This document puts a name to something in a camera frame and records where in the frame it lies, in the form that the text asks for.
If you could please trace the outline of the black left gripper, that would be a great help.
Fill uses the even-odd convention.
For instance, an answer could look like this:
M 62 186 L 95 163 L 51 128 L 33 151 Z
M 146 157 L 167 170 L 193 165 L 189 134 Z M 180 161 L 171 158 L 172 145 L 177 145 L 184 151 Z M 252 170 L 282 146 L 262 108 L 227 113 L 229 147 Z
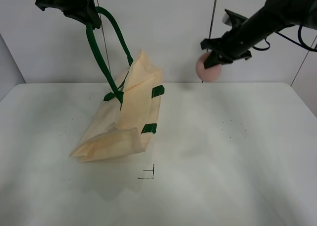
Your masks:
M 42 11 L 46 8 L 59 9 L 68 18 L 83 24 L 90 23 L 93 28 L 101 27 L 94 0 L 36 0 L 35 5 Z

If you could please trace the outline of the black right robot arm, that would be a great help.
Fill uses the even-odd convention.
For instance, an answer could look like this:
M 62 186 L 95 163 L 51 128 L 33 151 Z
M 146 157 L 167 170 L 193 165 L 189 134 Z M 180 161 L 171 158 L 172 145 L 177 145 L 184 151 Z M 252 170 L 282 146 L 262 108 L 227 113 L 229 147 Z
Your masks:
M 296 44 L 310 52 L 316 52 L 302 39 L 302 29 L 317 28 L 317 0 L 266 0 L 264 6 L 250 18 L 226 10 L 222 22 L 231 27 L 220 38 L 204 39 L 202 50 L 211 54 L 204 62 L 208 69 L 218 64 L 231 64 L 236 60 L 251 58 L 250 49 L 273 33 L 298 26 Z

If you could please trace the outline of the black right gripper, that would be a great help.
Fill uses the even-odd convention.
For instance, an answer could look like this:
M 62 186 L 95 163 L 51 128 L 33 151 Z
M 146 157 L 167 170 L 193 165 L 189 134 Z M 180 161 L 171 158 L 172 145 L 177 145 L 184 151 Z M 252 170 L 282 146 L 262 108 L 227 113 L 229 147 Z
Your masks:
M 204 61 L 204 68 L 209 69 L 218 64 L 231 64 L 236 60 L 248 60 L 252 57 L 249 50 L 252 44 L 251 29 L 232 29 L 221 38 L 203 39 L 202 50 L 211 50 Z

